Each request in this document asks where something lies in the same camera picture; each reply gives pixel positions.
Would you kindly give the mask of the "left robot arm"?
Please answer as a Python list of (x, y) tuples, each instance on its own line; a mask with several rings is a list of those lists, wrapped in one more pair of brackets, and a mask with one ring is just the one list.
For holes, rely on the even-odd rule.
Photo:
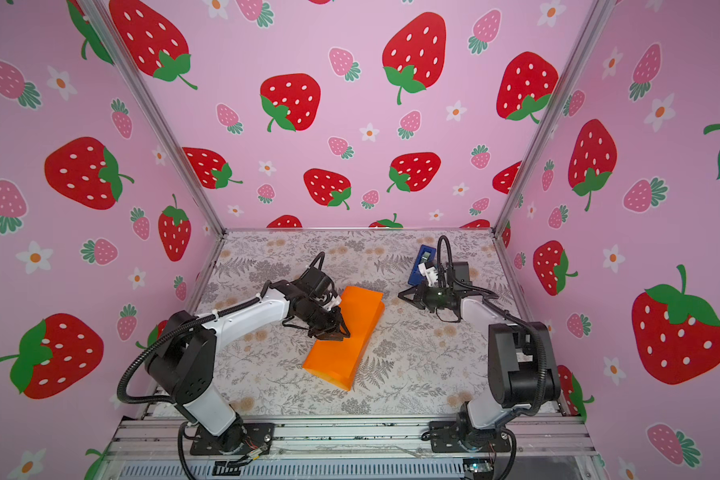
[(244, 443), (245, 425), (213, 385), (216, 355), (227, 344), (268, 324), (296, 326), (311, 338), (343, 341), (350, 337), (333, 280), (316, 267), (294, 281), (268, 282), (253, 299), (218, 313), (174, 314), (152, 352), (146, 372), (173, 404), (215, 448), (231, 453)]

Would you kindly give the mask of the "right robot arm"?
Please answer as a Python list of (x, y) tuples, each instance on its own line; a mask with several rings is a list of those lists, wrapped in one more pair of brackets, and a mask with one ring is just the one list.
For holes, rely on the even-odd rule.
[(431, 439), (453, 435), (466, 449), (477, 449), (506, 433), (506, 426), (520, 416), (534, 416), (541, 407), (558, 399), (561, 382), (551, 339), (540, 322), (529, 322), (495, 303), (498, 295), (477, 287), (463, 275), (464, 262), (444, 266), (433, 262), (416, 267), (420, 282), (398, 294), (419, 310), (435, 315), (449, 310), (464, 319), (468, 304), (496, 321), (488, 326), (488, 390), (461, 407), (455, 422), (432, 427)]

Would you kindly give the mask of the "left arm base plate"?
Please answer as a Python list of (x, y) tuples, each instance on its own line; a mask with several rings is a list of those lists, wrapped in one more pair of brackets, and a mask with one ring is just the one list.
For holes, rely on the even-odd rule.
[(274, 438), (274, 423), (234, 422), (218, 436), (199, 425), (190, 454), (193, 456), (259, 456), (267, 455)]

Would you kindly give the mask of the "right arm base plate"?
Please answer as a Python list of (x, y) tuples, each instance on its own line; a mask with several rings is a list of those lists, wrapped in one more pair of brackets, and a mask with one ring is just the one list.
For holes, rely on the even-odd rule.
[(456, 420), (431, 421), (421, 434), (435, 453), (509, 453), (509, 436), (493, 430), (479, 430)]

